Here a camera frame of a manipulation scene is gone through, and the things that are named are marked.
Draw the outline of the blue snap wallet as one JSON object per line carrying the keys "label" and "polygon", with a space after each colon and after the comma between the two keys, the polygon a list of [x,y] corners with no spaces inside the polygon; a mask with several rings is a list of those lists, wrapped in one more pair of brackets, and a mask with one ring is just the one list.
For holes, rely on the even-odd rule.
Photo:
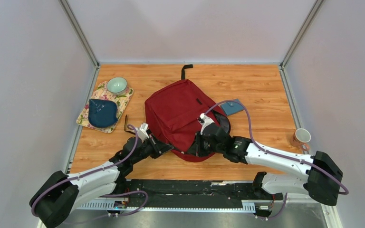
{"label": "blue snap wallet", "polygon": [[236,114],[244,110],[239,99],[234,99],[233,102],[225,102],[221,104],[220,107],[227,116]]}

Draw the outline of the red backpack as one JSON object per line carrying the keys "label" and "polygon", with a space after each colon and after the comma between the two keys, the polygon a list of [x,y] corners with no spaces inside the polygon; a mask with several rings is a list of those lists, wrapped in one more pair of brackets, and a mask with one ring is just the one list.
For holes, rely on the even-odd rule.
{"label": "red backpack", "polygon": [[179,81],[156,91],[145,101],[145,117],[150,134],[173,145],[172,153],[187,162],[202,162],[215,153],[205,157],[189,154],[195,134],[201,131],[200,114],[205,113],[228,134],[231,124],[225,112],[195,83],[185,78],[188,68],[193,65],[184,65]]}

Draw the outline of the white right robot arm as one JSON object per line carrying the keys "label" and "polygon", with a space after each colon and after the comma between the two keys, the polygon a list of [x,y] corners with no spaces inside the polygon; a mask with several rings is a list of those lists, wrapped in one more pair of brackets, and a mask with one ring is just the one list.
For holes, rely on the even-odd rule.
{"label": "white right robot arm", "polygon": [[297,193],[308,195],[328,206],[337,204],[343,172],[325,152],[297,154],[265,146],[250,138],[231,137],[215,123],[203,123],[200,148],[221,153],[234,163],[261,165],[283,171],[283,174],[260,172],[254,179],[252,193],[258,199],[269,194]]}

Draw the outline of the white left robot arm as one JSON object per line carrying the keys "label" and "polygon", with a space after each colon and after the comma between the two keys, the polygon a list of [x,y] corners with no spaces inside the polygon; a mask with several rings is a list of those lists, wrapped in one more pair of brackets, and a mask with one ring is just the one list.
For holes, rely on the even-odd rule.
{"label": "white left robot arm", "polygon": [[55,228],[84,203],[104,195],[124,195],[126,176],[133,171],[134,164],[147,157],[156,159],[172,149],[172,145],[152,135],[145,140],[131,137],[102,165],[80,173],[54,172],[30,200],[31,212],[47,228]]}

